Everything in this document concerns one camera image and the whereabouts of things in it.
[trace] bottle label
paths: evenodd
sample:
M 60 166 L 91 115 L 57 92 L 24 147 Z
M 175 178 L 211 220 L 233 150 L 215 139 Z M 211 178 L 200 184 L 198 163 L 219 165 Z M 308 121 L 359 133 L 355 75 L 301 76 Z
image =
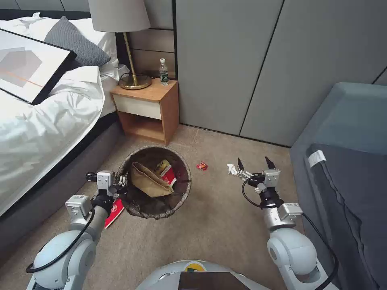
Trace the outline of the bottle label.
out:
M 160 74 L 160 80 L 162 83 L 167 83 L 169 78 L 168 78 L 168 73 L 162 73 Z

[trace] nightstand drawer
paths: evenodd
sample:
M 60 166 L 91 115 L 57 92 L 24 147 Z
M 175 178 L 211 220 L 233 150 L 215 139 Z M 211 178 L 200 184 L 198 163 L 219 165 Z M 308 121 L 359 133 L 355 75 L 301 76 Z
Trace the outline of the nightstand drawer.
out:
M 160 103 L 112 95 L 118 111 L 161 120 Z

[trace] trash can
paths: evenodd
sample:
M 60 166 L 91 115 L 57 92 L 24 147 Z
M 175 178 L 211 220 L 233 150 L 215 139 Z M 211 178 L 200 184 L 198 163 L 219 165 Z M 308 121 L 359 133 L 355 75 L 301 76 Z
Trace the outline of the trash can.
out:
M 163 159 L 171 164 L 175 172 L 177 181 L 173 185 L 174 192 L 162 197 L 149 197 L 131 183 L 131 165 L 138 162 L 152 169 Z M 184 203 L 191 189 L 191 172 L 187 162 L 175 150 L 161 145 L 144 146 L 128 155 L 116 174 L 117 178 L 122 175 L 127 177 L 127 192 L 121 194 L 120 199 L 129 214 L 138 217 L 158 220 L 173 215 Z

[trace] table lamp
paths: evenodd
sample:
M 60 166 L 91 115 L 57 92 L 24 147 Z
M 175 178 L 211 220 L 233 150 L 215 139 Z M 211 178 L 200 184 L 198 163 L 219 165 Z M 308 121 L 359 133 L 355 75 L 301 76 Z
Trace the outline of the table lamp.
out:
M 150 27 L 144 0 L 89 0 L 89 7 L 94 30 L 124 34 L 132 74 L 125 81 L 121 80 L 120 86 L 124 89 L 149 86 L 152 83 L 150 77 L 135 73 L 126 34 Z

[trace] water bottle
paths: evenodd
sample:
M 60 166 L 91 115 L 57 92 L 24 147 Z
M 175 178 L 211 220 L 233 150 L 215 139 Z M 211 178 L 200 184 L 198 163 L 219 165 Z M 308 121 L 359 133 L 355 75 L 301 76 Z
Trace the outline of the water bottle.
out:
M 162 85 L 168 85 L 168 67 L 165 64 L 165 58 L 160 59 L 160 80 Z

